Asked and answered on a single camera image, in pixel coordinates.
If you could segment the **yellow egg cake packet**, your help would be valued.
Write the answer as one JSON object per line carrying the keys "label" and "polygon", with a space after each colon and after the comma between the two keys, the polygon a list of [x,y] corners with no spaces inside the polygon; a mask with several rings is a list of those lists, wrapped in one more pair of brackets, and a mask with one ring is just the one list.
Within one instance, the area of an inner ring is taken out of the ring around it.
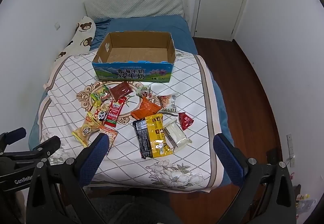
{"label": "yellow egg cake packet", "polygon": [[90,136],[99,130],[96,123],[84,123],[81,127],[72,132],[72,135],[84,146],[88,147]]}

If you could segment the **panda snack packet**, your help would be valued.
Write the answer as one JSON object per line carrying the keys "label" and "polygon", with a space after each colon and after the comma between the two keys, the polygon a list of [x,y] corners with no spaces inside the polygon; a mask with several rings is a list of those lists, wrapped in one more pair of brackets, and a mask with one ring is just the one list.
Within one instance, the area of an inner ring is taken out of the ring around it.
{"label": "panda snack packet", "polygon": [[109,109],[109,103],[102,103],[101,105],[99,103],[94,103],[86,115],[86,120],[88,122],[94,122],[98,125],[103,125],[107,118]]}

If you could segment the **white wafer packet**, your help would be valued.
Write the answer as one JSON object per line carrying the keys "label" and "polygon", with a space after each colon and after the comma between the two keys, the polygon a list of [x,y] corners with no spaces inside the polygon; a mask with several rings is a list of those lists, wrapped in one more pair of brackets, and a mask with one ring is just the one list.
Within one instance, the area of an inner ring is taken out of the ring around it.
{"label": "white wafer packet", "polygon": [[165,133],[165,136],[173,146],[174,153],[180,151],[185,146],[192,143],[192,141],[185,135],[183,130],[177,124],[176,118],[173,118],[172,120],[167,122],[163,127],[163,131]]}

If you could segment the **red spicy strip packet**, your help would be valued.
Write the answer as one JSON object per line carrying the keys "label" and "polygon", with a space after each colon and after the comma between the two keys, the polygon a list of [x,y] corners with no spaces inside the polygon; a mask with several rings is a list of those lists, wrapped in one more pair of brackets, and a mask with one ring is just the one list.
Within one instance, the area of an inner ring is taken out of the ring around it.
{"label": "red spicy strip packet", "polygon": [[117,120],[119,118],[119,115],[121,113],[121,110],[126,102],[126,97],[121,97],[117,101],[112,100],[110,103],[110,109],[108,111],[106,120],[104,122],[104,126],[108,127],[116,127]]}

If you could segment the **green fruit candy packet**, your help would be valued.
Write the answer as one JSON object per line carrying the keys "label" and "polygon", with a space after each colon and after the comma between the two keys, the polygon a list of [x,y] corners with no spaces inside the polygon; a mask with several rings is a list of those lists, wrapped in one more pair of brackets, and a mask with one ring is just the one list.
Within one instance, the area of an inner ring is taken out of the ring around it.
{"label": "green fruit candy packet", "polygon": [[93,100],[93,105],[96,107],[100,106],[109,97],[110,97],[110,92],[109,92],[109,88],[106,85],[102,85],[100,89],[91,93],[91,99]]}

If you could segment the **black snack bar packet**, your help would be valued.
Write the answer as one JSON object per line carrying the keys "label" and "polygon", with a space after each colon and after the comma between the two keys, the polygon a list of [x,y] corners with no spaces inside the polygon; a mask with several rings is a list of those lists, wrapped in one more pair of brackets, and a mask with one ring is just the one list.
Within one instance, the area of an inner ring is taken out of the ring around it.
{"label": "black snack bar packet", "polygon": [[145,118],[134,121],[132,125],[138,139],[141,157],[143,159],[153,158],[153,151]]}

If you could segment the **yellow snack bar packet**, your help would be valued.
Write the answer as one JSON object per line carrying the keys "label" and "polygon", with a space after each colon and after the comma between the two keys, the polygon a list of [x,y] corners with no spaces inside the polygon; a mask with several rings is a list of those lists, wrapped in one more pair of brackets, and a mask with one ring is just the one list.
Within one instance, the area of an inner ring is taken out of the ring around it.
{"label": "yellow snack bar packet", "polygon": [[148,137],[153,158],[164,157],[173,154],[172,148],[167,144],[164,127],[163,114],[158,113],[145,117]]}

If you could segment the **dark red brown snack packet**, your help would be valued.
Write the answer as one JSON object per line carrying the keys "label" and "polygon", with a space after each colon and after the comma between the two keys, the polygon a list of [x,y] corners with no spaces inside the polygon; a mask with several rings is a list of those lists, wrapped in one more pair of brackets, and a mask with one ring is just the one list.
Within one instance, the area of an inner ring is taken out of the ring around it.
{"label": "dark red brown snack packet", "polygon": [[125,97],[126,95],[132,92],[132,88],[129,83],[124,81],[112,88],[109,89],[109,93],[111,94],[114,102],[117,102],[120,98]]}

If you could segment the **orange snack packet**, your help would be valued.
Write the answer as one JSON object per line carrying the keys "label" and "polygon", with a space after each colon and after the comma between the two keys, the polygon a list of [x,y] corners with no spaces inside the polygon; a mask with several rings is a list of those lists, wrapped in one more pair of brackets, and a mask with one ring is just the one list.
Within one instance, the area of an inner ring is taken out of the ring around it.
{"label": "orange snack packet", "polygon": [[115,141],[115,139],[116,139],[116,137],[117,137],[117,135],[118,135],[118,132],[116,130],[110,129],[110,128],[105,127],[105,126],[100,126],[99,131],[108,136],[108,138],[109,138],[109,148],[108,148],[108,150],[110,150],[113,143],[114,143],[114,141]]}
{"label": "orange snack packet", "polygon": [[161,110],[159,105],[152,103],[146,97],[142,97],[142,102],[140,104],[140,108],[131,112],[131,115],[136,120],[143,119],[147,116],[151,116],[157,114]]}

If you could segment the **oat cookie packet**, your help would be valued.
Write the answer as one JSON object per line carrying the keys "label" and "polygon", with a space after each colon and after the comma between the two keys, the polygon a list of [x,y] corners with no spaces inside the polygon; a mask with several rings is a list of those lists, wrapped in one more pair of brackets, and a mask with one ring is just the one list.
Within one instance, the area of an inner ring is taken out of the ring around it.
{"label": "oat cookie packet", "polygon": [[160,101],[160,107],[161,107],[159,113],[165,113],[165,114],[177,116],[178,111],[176,106],[176,98],[177,98],[177,94],[158,96],[158,100]]}

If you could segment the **red triangular snack packet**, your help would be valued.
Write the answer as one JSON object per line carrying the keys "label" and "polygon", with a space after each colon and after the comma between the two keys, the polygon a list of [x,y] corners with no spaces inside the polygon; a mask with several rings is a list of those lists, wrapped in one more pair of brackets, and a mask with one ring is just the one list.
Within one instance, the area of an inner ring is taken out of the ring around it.
{"label": "red triangular snack packet", "polygon": [[178,114],[178,121],[183,131],[185,131],[194,123],[194,120],[190,116],[188,116],[185,112],[180,112]]}

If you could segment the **pale green small snack packet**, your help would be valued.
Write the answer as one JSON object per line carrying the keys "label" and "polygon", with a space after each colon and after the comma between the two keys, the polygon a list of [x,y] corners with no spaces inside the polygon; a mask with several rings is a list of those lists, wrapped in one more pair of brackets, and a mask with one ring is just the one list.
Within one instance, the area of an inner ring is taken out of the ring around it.
{"label": "pale green small snack packet", "polygon": [[136,95],[139,97],[145,97],[151,99],[153,96],[151,85],[142,86],[136,89]]}

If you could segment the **blue cardboard milk box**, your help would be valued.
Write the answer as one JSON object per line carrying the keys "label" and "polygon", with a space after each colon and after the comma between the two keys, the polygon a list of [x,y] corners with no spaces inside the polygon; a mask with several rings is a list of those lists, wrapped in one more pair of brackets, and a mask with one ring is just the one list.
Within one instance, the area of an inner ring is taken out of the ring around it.
{"label": "blue cardboard milk box", "polygon": [[106,35],[92,67],[101,81],[169,82],[175,59],[168,32],[117,31]]}

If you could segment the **grey dotted pillow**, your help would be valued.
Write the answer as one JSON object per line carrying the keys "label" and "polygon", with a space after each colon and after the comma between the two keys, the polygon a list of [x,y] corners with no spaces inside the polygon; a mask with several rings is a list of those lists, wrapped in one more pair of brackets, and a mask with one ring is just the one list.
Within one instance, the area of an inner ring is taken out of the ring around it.
{"label": "grey dotted pillow", "polygon": [[172,15],[190,20],[188,0],[87,0],[84,5],[88,17],[95,22]]}

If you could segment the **wall power socket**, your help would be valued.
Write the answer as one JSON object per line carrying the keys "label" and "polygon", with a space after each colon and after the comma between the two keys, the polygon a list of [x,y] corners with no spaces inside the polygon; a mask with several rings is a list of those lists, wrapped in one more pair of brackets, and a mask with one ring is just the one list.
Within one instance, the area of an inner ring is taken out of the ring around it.
{"label": "wall power socket", "polygon": [[56,30],[58,30],[60,28],[60,24],[58,22],[56,22],[54,27],[55,27]]}

